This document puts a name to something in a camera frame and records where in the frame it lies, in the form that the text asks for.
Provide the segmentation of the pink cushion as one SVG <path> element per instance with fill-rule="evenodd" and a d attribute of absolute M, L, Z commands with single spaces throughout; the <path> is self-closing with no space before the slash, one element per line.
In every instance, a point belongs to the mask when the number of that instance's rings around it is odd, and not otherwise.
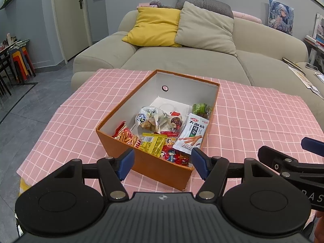
<path fill-rule="evenodd" d="M 249 14 L 242 13 L 242 12 L 233 11 L 233 16 L 235 18 L 240 18 L 240 19 L 256 22 L 258 24 L 262 24 L 261 19 L 255 17 L 255 16 L 252 16 L 252 15 L 249 15 Z"/>

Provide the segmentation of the grey cushion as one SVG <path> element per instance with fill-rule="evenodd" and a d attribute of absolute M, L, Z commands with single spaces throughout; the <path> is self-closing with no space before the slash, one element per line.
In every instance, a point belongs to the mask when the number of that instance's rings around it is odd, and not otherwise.
<path fill-rule="evenodd" d="M 185 2 L 189 2 L 199 8 L 219 13 L 230 18 L 234 18 L 231 7 L 217 0 L 177 0 L 175 8 L 181 10 Z"/>

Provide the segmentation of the red cartoon snack bag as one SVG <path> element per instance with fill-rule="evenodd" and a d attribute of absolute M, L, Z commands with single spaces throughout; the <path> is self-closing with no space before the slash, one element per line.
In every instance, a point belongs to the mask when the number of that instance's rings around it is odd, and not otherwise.
<path fill-rule="evenodd" d="M 177 141 L 177 134 L 171 131 L 162 131 L 160 134 L 167 136 L 161 152 L 161 158 L 177 165 L 188 167 L 190 162 L 189 157 L 187 155 L 182 155 L 180 151 L 174 148 L 174 144 Z"/>

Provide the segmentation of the beige cushion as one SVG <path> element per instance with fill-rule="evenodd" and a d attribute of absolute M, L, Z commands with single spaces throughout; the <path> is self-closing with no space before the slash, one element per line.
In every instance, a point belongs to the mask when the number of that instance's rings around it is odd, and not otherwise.
<path fill-rule="evenodd" d="M 180 12 L 175 42 L 186 47 L 237 56 L 233 28 L 234 18 L 186 1 Z"/>

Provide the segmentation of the beige sofa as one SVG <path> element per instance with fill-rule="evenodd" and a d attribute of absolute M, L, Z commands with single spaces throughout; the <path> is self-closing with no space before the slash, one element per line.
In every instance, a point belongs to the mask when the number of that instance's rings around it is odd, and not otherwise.
<path fill-rule="evenodd" d="M 237 56 L 190 47 L 137 47 L 122 41 L 133 28 L 137 12 L 128 12 L 116 33 L 77 55 L 71 87 L 77 90 L 99 69 L 165 70 L 228 80 L 249 86 L 273 88 L 297 95 L 323 124 L 323 99 L 307 89 L 282 61 L 298 65 L 323 96 L 323 83 L 305 67 L 308 51 L 304 42 L 240 18 L 234 21 L 233 41 Z"/>

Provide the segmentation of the red green candy packet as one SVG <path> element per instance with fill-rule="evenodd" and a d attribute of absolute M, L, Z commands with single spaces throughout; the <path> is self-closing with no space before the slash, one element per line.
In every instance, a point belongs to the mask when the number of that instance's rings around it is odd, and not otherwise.
<path fill-rule="evenodd" d="M 180 110 L 172 109 L 168 114 L 168 128 L 172 132 L 180 133 L 190 122 L 208 125 L 212 110 L 212 107 L 206 103 L 195 103 L 191 107 Z"/>

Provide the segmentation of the pink checked tablecloth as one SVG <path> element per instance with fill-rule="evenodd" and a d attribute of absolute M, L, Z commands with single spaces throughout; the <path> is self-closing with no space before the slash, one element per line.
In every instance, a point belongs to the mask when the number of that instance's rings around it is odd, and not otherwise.
<path fill-rule="evenodd" d="M 147 76 L 148 71 L 100 69 L 55 112 L 18 175 L 34 185 L 74 158 L 94 163 L 106 152 L 96 126 Z M 323 163 L 301 147 L 304 137 L 323 140 L 323 131 L 306 103 L 274 89 L 220 80 L 220 92 L 204 152 L 231 162 L 256 157 L 272 147 L 304 163 Z"/>

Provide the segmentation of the anime poster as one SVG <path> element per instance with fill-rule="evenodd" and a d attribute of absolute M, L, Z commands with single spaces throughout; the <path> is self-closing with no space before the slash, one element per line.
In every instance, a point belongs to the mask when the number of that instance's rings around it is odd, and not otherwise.
<path fill-rule="evenodd" d="M 277 0 L 269 0 L 268 26 L 278 31 L 292 35 L 294 8 Z"/>

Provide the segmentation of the white green stick-snack packet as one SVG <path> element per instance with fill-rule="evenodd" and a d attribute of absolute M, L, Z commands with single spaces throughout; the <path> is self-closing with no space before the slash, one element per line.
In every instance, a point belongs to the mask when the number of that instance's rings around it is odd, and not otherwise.
<path fill-rule="evenodd" d="M 190 113 L 174 148 L 190 155 L 194 148 L 200 148 L 208 125 L 209 120 Z"/>

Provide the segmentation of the red orange fries snack bag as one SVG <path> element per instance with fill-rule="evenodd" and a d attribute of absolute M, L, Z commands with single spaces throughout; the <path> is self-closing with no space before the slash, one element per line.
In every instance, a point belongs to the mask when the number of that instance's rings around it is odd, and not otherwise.
<path fill-rule="evenodd" d="M 141 144 L 140 138 L 130 131 L 125 121 L 121 122 L 112 137 L 135 148 L 138 148 Z"/>

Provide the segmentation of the stacked colourful stools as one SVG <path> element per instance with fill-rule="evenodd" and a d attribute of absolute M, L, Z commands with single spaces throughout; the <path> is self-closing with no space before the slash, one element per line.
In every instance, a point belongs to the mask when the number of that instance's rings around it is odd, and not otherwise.
<path fill-rule="evenodd" d="M 21 84 L 24 84 L 24 82 L 31 76 L 36 76 L 35 69 L 30 60 L 26 46 L 22 46 L 20 48 L 16 47 L 11 50 L 11 60 Z"/>

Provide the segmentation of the dark book on sofa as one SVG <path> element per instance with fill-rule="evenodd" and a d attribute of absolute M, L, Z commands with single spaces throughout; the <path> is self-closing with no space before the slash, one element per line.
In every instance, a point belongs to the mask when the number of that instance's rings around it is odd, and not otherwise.
<path fill-rule="evenodd" d="M 304 71 L 298 65 L 296 65 L 295 63 L 293 63 L 292 61 L 288 60 L 287 58 L 282 58 L 282 61 L 284 63 L 288 64 L 290 67 L 292 67 L 292 68 L 300 71 L 301 73 L 303 73 L 305 75 Z"/>

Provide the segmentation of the white blue snack bag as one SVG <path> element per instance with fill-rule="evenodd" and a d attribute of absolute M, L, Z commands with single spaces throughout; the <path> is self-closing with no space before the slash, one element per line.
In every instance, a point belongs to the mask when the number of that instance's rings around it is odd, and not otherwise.
<path fill-rule="evenodd" d="M 168 114 L 152 106 L 142 107 L 135 117 L 135 123 L 138 127 L 157 133 L 160 132 L 161 126 L 167 121 Z"/>

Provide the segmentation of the yellow snack packet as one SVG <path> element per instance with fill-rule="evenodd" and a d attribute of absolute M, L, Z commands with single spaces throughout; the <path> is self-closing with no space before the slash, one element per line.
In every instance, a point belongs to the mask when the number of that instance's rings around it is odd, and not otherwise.
<path fill-rule="evenodd" d="M 161 152 L 167 139 L 166 135 L 143 133 L 139 149 L 155 157 L 161 157 Z"/>

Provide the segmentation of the white desk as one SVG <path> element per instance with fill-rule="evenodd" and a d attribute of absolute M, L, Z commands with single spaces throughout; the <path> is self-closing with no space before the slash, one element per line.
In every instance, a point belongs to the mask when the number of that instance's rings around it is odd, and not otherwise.
<path fill-rule="evenodd" d="M 323 15 L 320 13 L 316 14 L 312 35 L 306 35 L 304 41 L 310 49 L 308 63 L 323 74 Z"/>

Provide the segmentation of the magazine on sofa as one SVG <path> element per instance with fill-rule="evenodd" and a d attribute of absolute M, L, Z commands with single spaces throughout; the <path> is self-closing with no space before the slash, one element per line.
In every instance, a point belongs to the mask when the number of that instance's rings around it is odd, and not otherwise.
<path fill-rule="evenodd" d="M 313 93 L 318 95 L 320 98 L 323 99 L 322 94 L 319 90 L 306 78 L 306 76 L 298 69 L 288 66 L 288 68 L 296 75 L 297 78 L 306 86 L 307 89 L 311 90 Z"/>

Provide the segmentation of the yellow cushion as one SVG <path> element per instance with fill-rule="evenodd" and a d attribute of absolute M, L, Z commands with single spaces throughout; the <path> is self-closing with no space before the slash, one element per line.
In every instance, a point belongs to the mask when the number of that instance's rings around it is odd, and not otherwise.
<path fill-rule="evenodd" d="M 171 8 L 138 8 L 134 27 L 122 41 L 139 47 L 181 47 L 175 42 L 180 10 Z"/>

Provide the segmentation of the white door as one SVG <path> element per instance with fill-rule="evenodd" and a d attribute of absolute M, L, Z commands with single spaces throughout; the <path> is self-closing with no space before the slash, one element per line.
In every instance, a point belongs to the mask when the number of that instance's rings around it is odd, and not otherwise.
<path fill-rule="evenodd" d="M 67 62 L 92 45 L 86 0 L 52 0 L 60 50 Z"/>

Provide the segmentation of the orange cardboard box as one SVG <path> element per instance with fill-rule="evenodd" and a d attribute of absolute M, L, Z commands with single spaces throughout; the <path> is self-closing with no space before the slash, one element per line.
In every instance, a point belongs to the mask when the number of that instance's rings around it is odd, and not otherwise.
<path fill-rule="evenodd" d="M 180 191 L 194 167 L 190 154 L 203 148 L 220 84 L 153 71 L 97 126 L 107 154 L 134 151 L 133 170 Z"/>

